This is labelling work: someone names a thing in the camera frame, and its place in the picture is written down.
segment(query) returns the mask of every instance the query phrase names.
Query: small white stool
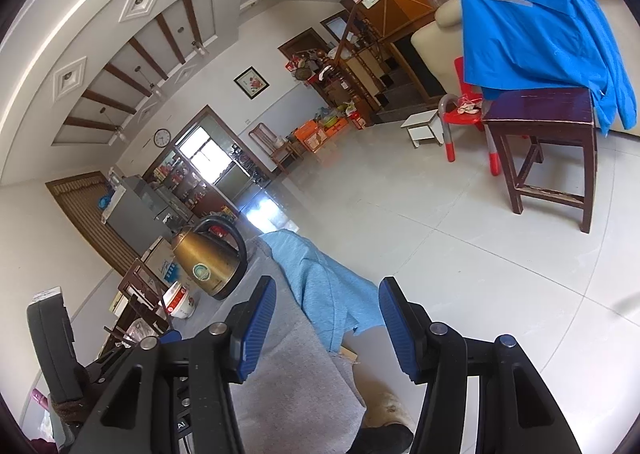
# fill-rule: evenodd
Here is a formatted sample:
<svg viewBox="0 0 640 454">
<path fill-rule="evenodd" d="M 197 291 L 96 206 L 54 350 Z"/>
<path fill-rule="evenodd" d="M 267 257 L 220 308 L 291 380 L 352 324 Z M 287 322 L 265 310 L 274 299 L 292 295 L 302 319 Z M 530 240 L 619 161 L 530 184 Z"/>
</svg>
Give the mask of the small white stool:
<svg viewBox="0 0 640 454">
<path fill-rule="evenodd" d="M 427 110 L 409 116 L 400 126 L 409 133 L 411 143 L 415 148 L 420 146 L 420 140 L 435 138 L 438 145 L 444 143 L 442 122 L 438 116 L 438 110 Z"/>
</svg>

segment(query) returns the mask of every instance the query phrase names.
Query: light blue cloth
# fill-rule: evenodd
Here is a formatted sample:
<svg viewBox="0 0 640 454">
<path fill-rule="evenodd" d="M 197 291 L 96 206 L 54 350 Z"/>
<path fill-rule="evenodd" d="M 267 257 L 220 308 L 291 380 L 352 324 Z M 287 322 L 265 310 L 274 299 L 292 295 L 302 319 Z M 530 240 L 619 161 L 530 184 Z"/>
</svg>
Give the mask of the light blue cloth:
<svg viewBox="0 0 640 454">
<path fill-rule="evenodd" d="M 327 351 L 337 352 L 347 331 L 353 330 L 357 335 L 385 325 L 378 305 L 378 288 L 371 281 L 292 231 L 278 230 L 260 238 L 270 246 L 293 297 Z"/>
<path fill-rule="evenodd" d="M 616 112 L 636 124 L 636 97 L 595 0 L 462 0 L 465 82 L 504 90 L 588 87 L 607 134 Z"/>
</svg>

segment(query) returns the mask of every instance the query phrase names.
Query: beige sofa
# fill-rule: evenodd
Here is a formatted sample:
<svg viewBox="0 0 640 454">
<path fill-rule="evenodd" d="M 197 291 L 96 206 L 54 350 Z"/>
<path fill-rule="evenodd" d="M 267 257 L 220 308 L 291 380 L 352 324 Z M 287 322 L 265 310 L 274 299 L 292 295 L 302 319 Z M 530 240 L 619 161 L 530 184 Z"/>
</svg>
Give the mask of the beige sofa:
<svg viewBox="0 0 640 454">
<path fill-rule="evenodd" d="M 640 100 L 640 26 L 623 0 L 597 0 L 609 20 L 631 85 Z M 460 0 L 449 0 L 437 11 L 435 20 L 419 29 L 411 42 L 425 65 L 452 94 L 460 94 L 453 61 L 462 55 L 462 8 Z M 625 131 L 616 118 L 612 130 L 640 136 L 640 124 Z"/>
</svg>

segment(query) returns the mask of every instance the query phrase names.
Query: clock face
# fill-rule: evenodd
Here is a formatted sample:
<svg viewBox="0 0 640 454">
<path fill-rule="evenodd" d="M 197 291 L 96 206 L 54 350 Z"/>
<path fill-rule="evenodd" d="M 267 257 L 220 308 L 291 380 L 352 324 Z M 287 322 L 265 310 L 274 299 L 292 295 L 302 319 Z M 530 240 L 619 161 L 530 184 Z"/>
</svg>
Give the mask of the clock face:
<svg viewBox="0 0 640 454">
<path fill-rule="evenodd" d="M 154 134 L 156 147 L 166 147 L 171 142 L 171 133 L 167 129 L 158 129 Z"/>
</svg>

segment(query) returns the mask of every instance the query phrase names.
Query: red chair leg tip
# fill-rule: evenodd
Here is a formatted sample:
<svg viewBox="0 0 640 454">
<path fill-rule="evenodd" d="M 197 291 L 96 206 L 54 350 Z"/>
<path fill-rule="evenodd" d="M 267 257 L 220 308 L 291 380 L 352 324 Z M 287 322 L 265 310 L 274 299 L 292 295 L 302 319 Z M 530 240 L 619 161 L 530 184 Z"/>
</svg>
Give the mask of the red chair leg tip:
<svg viewBox="0 0 640 454">
<path fill-rule="evenodd" d="M 455 161 L 456 160 L 456 151 L 453 150 L 453 144 L 452 143 L 445 143 L 444 144 L 444 148 L 447 151 L 447 159 L 449 161 Z"/>
<path fill-rule="evenodd" d="M 489 168 L 491 169 L 492 175 L 500 175 L 500 158 L 498 158 L 497 152 L 489 153 Z"/>
</svg>

